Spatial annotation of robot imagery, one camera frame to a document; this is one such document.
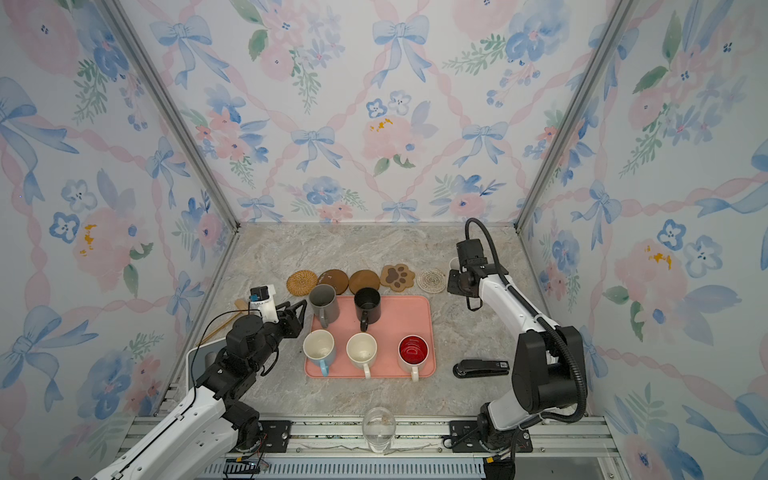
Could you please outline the grey ceramic mug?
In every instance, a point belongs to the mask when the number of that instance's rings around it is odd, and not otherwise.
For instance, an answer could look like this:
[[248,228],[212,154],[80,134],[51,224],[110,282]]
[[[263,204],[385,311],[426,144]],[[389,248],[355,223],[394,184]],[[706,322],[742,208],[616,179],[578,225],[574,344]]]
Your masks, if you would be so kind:
[[308,302],[323,329],[327,329],[340,316],[336,290],[331,285],[315,286],[308,296]]

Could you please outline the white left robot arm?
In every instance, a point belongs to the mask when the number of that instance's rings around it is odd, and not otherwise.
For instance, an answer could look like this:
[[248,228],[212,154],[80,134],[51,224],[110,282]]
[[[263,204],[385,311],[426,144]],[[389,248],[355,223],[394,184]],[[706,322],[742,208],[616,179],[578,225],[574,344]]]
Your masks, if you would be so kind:
[[280,343],[304,328],[307,302],[276,306],[275,322],[261,310],[237,319],[214,362],[184,399],[148,434],[95,479],[194,479],[214,461],[243,444],[260,443],[259,412],[241,401],[259,377],[271,372]]

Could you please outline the cork paw print coaster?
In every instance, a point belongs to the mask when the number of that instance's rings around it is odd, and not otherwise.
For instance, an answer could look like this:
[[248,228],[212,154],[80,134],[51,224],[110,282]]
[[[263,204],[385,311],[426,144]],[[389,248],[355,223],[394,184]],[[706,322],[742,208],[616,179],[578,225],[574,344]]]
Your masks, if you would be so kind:
[[400,293],[412,288],[415,283],[415,273],[405,264],[385,265],[380,274],[380,284]]

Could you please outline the plain brown wooden coaster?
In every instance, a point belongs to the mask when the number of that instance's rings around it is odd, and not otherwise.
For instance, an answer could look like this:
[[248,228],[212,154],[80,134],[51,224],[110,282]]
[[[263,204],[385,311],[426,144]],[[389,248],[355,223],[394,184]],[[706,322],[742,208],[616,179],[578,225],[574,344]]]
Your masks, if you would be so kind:
[[349,290],[352,294],[357,294],[359,290],[371,288],[378,290],[380,288],[379,274],[369,270],[359,270],[349,277]]

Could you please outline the woven rattan round coaster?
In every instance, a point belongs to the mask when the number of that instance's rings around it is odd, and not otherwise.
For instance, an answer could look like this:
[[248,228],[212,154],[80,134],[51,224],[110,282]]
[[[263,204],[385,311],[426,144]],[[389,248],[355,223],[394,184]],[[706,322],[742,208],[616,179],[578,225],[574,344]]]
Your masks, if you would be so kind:
[[286,280],[288,292],[296,297],[307,296],[318,284],[318,275],[311,270],[300,270]]

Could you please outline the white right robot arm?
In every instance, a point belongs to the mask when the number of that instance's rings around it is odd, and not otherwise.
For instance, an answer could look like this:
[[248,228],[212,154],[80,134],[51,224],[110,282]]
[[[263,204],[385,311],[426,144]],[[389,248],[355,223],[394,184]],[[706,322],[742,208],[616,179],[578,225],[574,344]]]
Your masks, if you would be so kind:
[[481,444],[506,450],[522,431],[545,420],[580,421],[588,400],[580,332],[535,307],[504,267],[488,261],[480,240],[465,239],[456,247],[459,267],[450,271],[448,292],[492,308],[517,339],[511,390],[483,405],[477,417]]

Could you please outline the cream mug blue handle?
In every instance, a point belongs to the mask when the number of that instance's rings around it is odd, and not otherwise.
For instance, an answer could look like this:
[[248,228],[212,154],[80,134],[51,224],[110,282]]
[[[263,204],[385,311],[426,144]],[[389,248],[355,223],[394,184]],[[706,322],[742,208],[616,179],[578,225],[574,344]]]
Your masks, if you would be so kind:
[[303,342],[303,352],[307,360],[320,369],[323,377],[328,377],[330,367],[336,360],[336,343],[333,335],[324,329],[312,331]]

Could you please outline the white mug red interior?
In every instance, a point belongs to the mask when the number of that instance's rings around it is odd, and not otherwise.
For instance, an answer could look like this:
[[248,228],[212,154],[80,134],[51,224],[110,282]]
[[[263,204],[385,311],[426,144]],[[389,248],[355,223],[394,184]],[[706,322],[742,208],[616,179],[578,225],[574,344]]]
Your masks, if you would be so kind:
[[413,382],[417,382],[422,368],[429,359],[430,350],[425,339],[418,335],[408,335],[399,342],[397,353],[401,369]]

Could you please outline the multicolour stitched round coaster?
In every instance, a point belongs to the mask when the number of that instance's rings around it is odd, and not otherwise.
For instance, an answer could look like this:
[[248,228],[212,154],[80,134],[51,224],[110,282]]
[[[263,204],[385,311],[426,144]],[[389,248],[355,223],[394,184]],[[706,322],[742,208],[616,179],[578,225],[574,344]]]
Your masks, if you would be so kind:
[[428,294],[439,294],[447,288],[447,276],[439,269],[428,269],[420,272],[416,283],[421,290]]

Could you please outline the brown wooden coaster white streak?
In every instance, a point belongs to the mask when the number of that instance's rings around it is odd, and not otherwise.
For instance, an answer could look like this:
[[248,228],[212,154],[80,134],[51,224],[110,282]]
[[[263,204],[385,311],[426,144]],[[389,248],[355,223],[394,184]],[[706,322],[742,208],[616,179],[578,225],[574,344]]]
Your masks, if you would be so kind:
[[343,270],[329,269],[319,276],[318,284],[329,285],[336,295],[342,295],[349,287],[349,277]]

